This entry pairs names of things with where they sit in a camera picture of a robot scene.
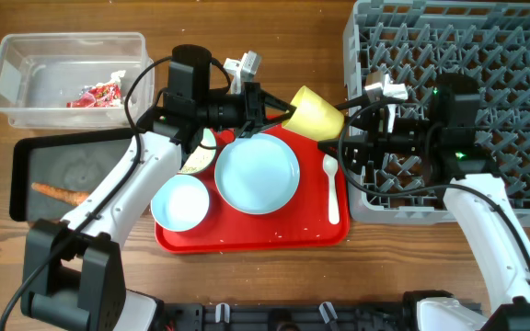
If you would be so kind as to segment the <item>red snack wrapper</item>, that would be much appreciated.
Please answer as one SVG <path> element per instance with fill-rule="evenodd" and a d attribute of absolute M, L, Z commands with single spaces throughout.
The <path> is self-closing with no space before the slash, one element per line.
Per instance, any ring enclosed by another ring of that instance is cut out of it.
<path fill-rule="evenodd" d="M 121 88 L 115 83 L 91 87 L 78 100 L 66 104 L 68 108 L 111 108 L 120 105 Z"/>

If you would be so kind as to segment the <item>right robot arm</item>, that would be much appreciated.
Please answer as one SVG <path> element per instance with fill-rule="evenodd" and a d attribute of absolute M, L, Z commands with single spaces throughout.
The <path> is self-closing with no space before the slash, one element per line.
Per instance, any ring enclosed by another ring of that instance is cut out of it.
<path fill-rule="evenodd" d="M 384 154 L 421 157 L 425 191 L 453 214 L 478 263 L 492 313 L 466 308 L 445 291 L 410 291 L 402 319 L 409 330 L 530 330 L 530 241 L 517 220 L 501 171 L 475 143 L 478 81 L 439 74 L 426 120 L 398 119 L 392 108 L 406 100 L 403 85 L 383 75 L 365 95 L 341 104 L 356 108 L 334 139 L 318 143 L 344 173 L 378 164 Z"/>

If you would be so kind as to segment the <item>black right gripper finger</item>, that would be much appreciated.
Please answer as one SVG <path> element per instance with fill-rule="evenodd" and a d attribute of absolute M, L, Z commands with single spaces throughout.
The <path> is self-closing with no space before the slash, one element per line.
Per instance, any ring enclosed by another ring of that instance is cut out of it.
<path fill-rule="evenodd" d="M 367 95 L 361 95 L 353 99 L 349 99 L 343 103 L 340 103 L 336 106 L 337 110 L 344 110 L 349 108 L 366 108 L 370 106 L 373 101 Z"/>
<path fill-rule="evenodd" d="M 338 139 L 324 140 L 317 143 L 317 148 L 330 156 L 337 156 L 339 151 L 343 156 L 357 156 L 362 152 L 362 141 L 352 137 L 346 137 L 339 148 Z"/>

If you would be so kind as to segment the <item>yellow plastic cup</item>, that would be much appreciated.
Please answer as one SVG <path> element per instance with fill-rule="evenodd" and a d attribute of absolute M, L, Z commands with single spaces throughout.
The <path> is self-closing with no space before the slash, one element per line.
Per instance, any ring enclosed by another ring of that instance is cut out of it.
<path fill-rule="evenodd" d="M 291 101 L 295 112 L 282 123 L 287 131 L 313 141 L 335 139 L 340 135 L 345 117 L 307 86 L 302 86 Z"/>

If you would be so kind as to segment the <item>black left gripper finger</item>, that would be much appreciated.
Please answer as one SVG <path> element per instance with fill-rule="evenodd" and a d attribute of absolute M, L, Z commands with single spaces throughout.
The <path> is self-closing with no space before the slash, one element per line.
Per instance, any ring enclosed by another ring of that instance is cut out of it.
<path fill-rule="evenodd" d="M 261 90 L 259 92 L 259 95 L 261 96 L 262 102 L 266 108 L 273 108 L 276 110 L 290 112 L 290 113 L 294 113 L 296 110 L 295 106 L 273 96 L 269 92 Z"/>
<path fill-rule="evenodd" d="M 255 120 L 247 120 L 239 129 L 236 129 L 236 137 L 249 139 L 253 135 L 281 124 L 287 119 L 288 114 L 284 113 L 273 118 L 259 116 Z"/>

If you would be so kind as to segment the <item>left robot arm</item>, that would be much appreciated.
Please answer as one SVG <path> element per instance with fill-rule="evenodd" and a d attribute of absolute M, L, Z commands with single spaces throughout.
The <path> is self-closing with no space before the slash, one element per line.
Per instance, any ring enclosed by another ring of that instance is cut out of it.
<path fill-rule="evenodd" d="M 141 118 L 129 119 L 132 142 L 118 164 L 59 222 L 30 228 L 10 308 L 66 330 L 167 329 L 164 303 L 125 285 L 121 251 L 134 224 L 205 129 L 248 138 L 294 114 L 257 83 L 245 83 L 238 95 L 211 88 L 218 62 L 201 46 L 179 45 L 167 63 L 167 86 Z"/>

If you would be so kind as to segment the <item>white tissue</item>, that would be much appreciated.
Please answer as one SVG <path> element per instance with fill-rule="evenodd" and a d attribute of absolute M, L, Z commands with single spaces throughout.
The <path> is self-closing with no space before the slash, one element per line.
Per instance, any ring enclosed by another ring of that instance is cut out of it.
<path fill-rule="evenodd" d="M 115 71 L 110 74 L 109 87 L 113 93 L 121 93 L 121 83 L 125 75 L 125 70 Z"/>

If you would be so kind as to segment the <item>orange carrot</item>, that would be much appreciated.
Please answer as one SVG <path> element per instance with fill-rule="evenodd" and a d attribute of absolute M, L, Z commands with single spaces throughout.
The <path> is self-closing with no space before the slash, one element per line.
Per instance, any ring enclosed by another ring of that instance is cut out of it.
<path fill-rule="evenodd" d="M 40 194 L 55 200 L 62 201 L 72 206 L 78 206 L 89 197 L 89 193 L 86 191 L 74 191 L 65 188 L 57 188 L 47 184 L 41 184 L 34 182 L 31 184 L 31 188 Z"/>

